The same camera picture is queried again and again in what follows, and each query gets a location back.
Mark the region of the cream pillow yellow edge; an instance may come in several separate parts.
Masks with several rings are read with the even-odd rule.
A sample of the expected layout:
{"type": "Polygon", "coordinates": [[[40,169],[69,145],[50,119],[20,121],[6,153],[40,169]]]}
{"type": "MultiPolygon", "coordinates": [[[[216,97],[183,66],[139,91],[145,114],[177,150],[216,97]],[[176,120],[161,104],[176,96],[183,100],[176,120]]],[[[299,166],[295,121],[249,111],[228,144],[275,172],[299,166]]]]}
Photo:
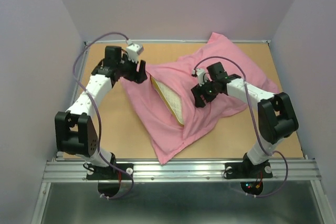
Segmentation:
{"type": "Polygon", "coordinates": [[[170,87],[151,76],[151,82],[170,113],[180,126],[184,126],[181,97],[170,87]]]}

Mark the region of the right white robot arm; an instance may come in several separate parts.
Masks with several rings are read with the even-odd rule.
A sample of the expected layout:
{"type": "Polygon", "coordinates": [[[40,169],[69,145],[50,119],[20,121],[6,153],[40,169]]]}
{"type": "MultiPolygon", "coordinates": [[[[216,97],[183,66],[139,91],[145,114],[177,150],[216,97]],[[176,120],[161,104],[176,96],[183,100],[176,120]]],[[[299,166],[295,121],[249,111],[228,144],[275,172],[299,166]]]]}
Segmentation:
{"type": "Polygon", "coordinates": [[[228,74],[220,62],[206,70],[195,67],[192,76],[198,84],[191,88],[195,106],[203,108],[225,94],[246,103],[249,107],[257,143],[246,153],[242,163],[244,175],[253,177],[260,172],[260,164],[276,150],[278,144],[299,128],[299,123],[288,94],[262,90],[246,81],[246,75],[228,74]]]}

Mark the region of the pink pillowcase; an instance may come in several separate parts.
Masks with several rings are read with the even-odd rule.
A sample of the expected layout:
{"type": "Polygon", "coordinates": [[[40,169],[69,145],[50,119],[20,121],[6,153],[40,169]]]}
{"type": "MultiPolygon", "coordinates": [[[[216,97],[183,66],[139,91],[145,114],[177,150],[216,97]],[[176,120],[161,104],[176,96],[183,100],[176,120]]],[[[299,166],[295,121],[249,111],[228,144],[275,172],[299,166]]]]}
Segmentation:
{"type": "Polygon", "coordinates": [[[220,94],[213,86],[199,86],[192,76],[194,68],[206,69],[221,62],[228,75],[246,75],[248,83],[277,93],[277,85],[227,37],[212,33],[197,52],[179,57],[175,62],[146,65],[147,80],[141,84],[121,79],[135,112],[148,131],[160,164],[209,133],[218,120],[244,111],[247,104],[235,97],[220,94]],[[172,90],[181,100],[183,123],[179,123],[157,92],[157,81],[172,90]]]}

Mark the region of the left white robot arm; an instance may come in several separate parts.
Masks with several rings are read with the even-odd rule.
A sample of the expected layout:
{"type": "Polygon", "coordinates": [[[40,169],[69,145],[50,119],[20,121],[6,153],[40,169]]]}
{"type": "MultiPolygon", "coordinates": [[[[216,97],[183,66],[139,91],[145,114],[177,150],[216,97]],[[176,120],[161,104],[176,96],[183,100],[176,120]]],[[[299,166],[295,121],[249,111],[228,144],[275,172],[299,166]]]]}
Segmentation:
{"type": "Polygon", "coordinates": [[[115,156],[100,147],[101,130],[92,121],[98,115],[98,106],[120,78],[135,83],[147,79],[146,62],[139,60],[143,46],[130,43],[126,49],[106,46],[104,58],[93,69],[88,84],[78,99],[65,112],[55,115],[57,149],[81,157],[106,179],[117,172],[115,156]]]}

